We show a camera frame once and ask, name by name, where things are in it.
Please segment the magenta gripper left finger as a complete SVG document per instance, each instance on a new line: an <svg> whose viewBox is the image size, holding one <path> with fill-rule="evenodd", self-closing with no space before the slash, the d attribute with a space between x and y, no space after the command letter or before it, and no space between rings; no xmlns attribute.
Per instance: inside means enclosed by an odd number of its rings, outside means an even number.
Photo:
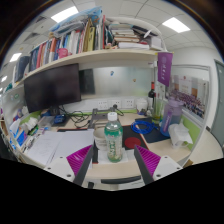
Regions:
<svg viewBox="0 0 224 224"><path fill-rule="evenodd" d="M75 175L75 178L73 180L74 184L78 186L81 186L83 184L92 157L92 145L86 146L66 157Z"/></svg>

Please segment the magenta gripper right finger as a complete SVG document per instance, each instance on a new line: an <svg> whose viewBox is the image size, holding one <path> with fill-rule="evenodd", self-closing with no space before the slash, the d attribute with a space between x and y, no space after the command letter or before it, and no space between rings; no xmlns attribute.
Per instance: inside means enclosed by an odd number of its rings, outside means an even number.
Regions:
<svg viewBox="0 0 224 224"><path fill-rule="evenodd" d="M146 185L154 181L153 174L161 157L139 145L134 146L134 156L137 161L141 176Z"/></svg>

